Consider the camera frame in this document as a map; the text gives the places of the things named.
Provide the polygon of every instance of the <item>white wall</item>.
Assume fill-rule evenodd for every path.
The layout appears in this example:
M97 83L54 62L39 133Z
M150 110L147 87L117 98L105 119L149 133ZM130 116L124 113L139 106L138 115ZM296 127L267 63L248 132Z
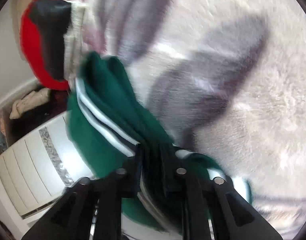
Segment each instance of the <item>white wall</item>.
M0 104L34 80L33 72L21 58L15 42L12 0L8 0L0 11Z

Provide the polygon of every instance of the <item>patterned decorative strip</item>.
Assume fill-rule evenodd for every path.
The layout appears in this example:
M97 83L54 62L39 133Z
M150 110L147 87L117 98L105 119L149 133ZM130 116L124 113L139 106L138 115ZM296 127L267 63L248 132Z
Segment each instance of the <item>patterned decorative strip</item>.
M71 187L74 184L74 180L71 178L70 174L64 167L62 160L60 159L53 142L51 140L50 134L46 127L39 130L41 139L43 141L45 150L50 157L51 162L53 163L54 168L56 169L58 175L62 179L66 187Z

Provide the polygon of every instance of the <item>red object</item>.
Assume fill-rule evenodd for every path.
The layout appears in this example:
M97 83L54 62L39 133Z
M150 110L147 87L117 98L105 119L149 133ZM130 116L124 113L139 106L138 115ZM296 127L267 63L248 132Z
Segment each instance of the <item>red object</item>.
M29 12L34 1L36 0L32 0L28 5L21 19L20 41L22 52L29 62L34 75L42 85L54 90L67 90L69 88L67 81L53 79L44 69L40 34L37 27L29 19Z

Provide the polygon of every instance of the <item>black fabric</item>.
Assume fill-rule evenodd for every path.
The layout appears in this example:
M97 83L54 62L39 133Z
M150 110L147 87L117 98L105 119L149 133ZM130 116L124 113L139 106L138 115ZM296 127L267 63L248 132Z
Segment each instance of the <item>black fabric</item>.
M37 0L29 14L41 35L45 70L52 78L64 79L64 37L71 23L71 3L63 0Z

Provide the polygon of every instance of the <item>green garment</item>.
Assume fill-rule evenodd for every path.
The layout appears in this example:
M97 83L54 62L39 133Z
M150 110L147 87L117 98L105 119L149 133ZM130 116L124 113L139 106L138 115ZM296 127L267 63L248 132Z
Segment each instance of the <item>green garment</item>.
M179 148L173 146L160 123L137 102L122 63L116 57L101 59L96 52L90 53L81 65L68 110L70 138L98 177L121 167L128 156L134 155L135 145L143 145L148 191L159 208L180 227L180 203L163 195L158 145L166 145L167 150L174 152ZM204 179L209 179L210 169L229 178L205 155L188 153L185 162ZM123 199L122 210L132 220L162 230L138 198Z

